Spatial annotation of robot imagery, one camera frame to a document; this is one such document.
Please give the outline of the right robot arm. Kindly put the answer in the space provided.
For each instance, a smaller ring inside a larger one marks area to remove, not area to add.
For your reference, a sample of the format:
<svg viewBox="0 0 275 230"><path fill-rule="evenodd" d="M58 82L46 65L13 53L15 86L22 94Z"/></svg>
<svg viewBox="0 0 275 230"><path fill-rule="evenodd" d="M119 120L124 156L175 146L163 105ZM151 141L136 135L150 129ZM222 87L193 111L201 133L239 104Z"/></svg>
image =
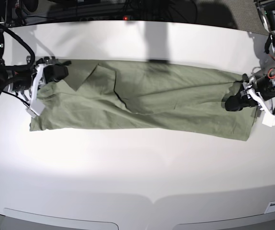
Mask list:
<svg viewBox="0 0 275 230"><path fill-rule="evenodd" d="M28 51L25 65L5 65L4 33L10 35ZM4 93L20 100L32 117L39 116L45 108L45 105L37 99L38 90L47 83L65 79L69 74L69 65L71 61L60 62L53 57L36 60L34 51L17 34L0 22L0 95Z"/></svg>

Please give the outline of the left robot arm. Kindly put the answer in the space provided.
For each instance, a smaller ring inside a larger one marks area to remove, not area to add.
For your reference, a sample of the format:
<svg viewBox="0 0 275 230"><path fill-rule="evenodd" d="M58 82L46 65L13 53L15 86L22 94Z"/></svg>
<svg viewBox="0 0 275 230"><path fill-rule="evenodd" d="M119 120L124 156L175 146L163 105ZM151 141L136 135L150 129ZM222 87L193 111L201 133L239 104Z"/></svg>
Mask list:
<svg viewBox="0 0 275 230"><path fill-rule="evenodd" d="M259 107L264 111L263 124L273 127L275 107L267 107L266 102L275 98L275 0L256 0L254 4L268 32L264 52L272 58L273 63L251 76L243 74L244 79L239 91L226 100L225 109L237 112L245 107Z"/></svg>

